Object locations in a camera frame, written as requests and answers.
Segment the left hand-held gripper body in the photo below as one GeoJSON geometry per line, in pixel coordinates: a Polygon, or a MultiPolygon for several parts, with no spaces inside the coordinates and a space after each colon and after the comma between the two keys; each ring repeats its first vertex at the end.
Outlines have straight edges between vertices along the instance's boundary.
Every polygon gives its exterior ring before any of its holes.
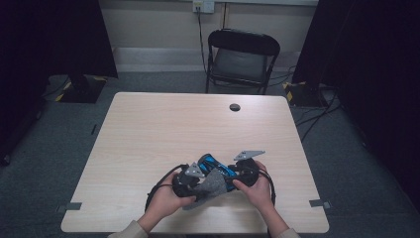
{"type": "Polygon", "coordinates": [[[204,198],[207,195],[206,190],[200,190],[197,186],[201,179],[205,178],[196,163],[191,165],[181,165],[181,172],[172,179],[172,188],[178,197],[195,196],[204,198]]]}

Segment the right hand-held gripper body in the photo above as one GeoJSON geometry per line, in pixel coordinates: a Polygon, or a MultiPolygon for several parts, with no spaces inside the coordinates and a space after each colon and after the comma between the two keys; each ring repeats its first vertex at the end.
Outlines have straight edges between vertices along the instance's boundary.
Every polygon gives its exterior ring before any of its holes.
{"type": "Polygon", "coordinates": [[[260,167],[256,164],[254,157],[262,154],[264,151],[242,151],[235,157],[235,165],[242,167],[237,179],[246,186],[252,186],[257,182],[260,167]]]}

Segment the grey terry cloth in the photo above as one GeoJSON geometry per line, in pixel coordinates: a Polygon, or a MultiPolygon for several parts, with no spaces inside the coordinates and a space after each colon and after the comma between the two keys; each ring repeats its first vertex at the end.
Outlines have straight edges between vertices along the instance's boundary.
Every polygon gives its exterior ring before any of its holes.
{"type": "Polygon", "coordinates": [[[186,206],[183,210],[194,209],[205,202],[227,192],[225,179],[218,171],[211,171],[206,180],[193,189],[197,192],[196,200],[186,206]]]}

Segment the blue and black toy car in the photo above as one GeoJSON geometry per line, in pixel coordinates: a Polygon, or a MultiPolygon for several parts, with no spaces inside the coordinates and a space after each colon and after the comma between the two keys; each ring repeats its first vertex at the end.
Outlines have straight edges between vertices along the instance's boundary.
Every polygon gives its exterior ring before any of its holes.
{"type": "Polygon", "coordinates": [[[203,155],[197,165],[205,176],[208,176],[213,170],[217,170],[224,178],[232,178],[237,175],[233,170],[218,162],[211,154],[203,155]]]}

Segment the person's right hand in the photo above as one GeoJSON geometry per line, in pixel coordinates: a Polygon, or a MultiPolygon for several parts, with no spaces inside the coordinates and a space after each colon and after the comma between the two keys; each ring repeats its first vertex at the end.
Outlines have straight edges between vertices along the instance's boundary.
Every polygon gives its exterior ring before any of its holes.
{"type": "Polygon", "coordinates": [[[269,180],[265,176],[259,175],[258,180],[253,186],[247,186],[237,179],[233,180],[233,184],[246,195],[249,202],[260,213],[267,213],[274,209],[270,198],[269,180]]]}

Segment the person's left hand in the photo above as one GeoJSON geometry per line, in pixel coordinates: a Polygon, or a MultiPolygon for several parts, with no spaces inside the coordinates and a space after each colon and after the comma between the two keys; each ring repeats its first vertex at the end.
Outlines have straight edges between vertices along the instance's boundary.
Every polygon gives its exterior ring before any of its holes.
{"type": "Polygon", "coordinates": [[[172,188],[172,179],[177,175],[177,172],[171,173],[162,183],[157,187],[152,201],[147,209],[147,213],[152,213],[161,217],[161,219],[170,216],[180,207],[189,205],[196,200],[195,196],[178,197],[172,188]]]}

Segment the grey tape strip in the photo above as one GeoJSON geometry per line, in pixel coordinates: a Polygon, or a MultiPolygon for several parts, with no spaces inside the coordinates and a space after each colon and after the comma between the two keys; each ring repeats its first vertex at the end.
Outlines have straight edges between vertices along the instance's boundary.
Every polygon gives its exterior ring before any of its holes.
{"type": "Polygon", "coordinates": [[[79,210],[81,208],[81,202],[69,202],[61,204],[57,207],[56,211],[59,213],[66,213],[69,210],[79,210]]]}
{"type": "Polygon", "coordinates": [[[332,208],[332,203],[330,201],[324,201],[322,199],[312,199],[309,200],[311,207],[323,207],[324,209],[332,208]]]}

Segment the black stand base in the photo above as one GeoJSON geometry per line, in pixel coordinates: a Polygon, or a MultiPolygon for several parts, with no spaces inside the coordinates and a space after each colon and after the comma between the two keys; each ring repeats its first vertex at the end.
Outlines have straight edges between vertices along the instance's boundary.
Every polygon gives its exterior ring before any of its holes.
{"type": "Polygon", "coordinates": [[[69,79],[56,102],[95,103],[107,82],[104,77],[84,74],[71,74],[69,79]]]}
{"type": "Polygon", "coordinates": [[[296,107],[326,107],[327,101],[321,90],[310,86],[306,82],[290,83],[283,85],[286,99],[291,106],[296,107]]]}

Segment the black folding chair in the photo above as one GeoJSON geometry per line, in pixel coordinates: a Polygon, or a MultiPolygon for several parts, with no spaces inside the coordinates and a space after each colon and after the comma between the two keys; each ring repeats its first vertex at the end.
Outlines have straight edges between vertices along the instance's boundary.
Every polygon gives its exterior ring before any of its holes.
{"type": "Polygon", "coordinates": [[[266,93],[279,42],[266,34],[235,29],[213,31],[208,37],[206,89],[217,81],[256,87],[266,93]]]}

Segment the dark curtain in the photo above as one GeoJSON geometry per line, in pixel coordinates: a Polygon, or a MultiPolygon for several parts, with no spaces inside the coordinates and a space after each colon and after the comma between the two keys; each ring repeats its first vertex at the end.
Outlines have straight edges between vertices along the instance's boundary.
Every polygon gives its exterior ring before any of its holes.
{"type": "Polygon", "coordinates": [[[0,0],[0,165],[61,74],[118,76],[99,0],[0,0]]]}
{"type": "Polygon", "coordinates": [[[318,0],[293,80],[337,87],[420,211],[420,0],[318,0]]]}

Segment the white wall socket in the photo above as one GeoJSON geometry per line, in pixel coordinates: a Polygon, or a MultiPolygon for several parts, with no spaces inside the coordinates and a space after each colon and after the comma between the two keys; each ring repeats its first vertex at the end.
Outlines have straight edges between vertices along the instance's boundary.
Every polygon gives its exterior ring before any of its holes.
{"type": "Polygon", "coordinates": [[[213,0],[193,0],[192,11],[194,13],[213,14],[215,2],[213,0]]]}

